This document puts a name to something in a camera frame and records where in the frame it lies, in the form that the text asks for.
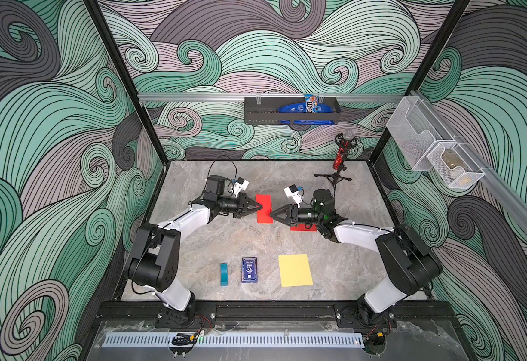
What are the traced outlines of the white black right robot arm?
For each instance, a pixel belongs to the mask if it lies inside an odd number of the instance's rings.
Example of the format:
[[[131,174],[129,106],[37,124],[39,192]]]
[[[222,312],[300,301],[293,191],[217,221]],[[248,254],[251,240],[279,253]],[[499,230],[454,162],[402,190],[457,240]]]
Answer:
[[[412,227],[402,224],[387,230],[344,218],[327,189],[314,191],[308,207],[302,206],[297,189],[289,187],[286,192],[294,202],[271,211],[274,221],[289,227],[315,226],[331,242],[358,246],[381,258],[385,278],[358,299],[358,314],[365,320],[381,316],[441,275],[441,261]]]

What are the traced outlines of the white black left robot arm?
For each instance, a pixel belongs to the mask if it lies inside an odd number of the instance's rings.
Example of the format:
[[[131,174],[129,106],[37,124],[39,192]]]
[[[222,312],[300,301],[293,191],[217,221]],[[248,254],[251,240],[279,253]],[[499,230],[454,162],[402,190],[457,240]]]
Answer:
[[[167,308],[187,311],[194,294],[177,278],[181,243],[219,215],[241,219],[263,208],[247,196],[248,180],[233,180],[228,196],[224,195],[226,182],[223,176],[211,175],[201,195],[182,213],[159,224],[142,224],[127,257],[124,277],[151,292]]]

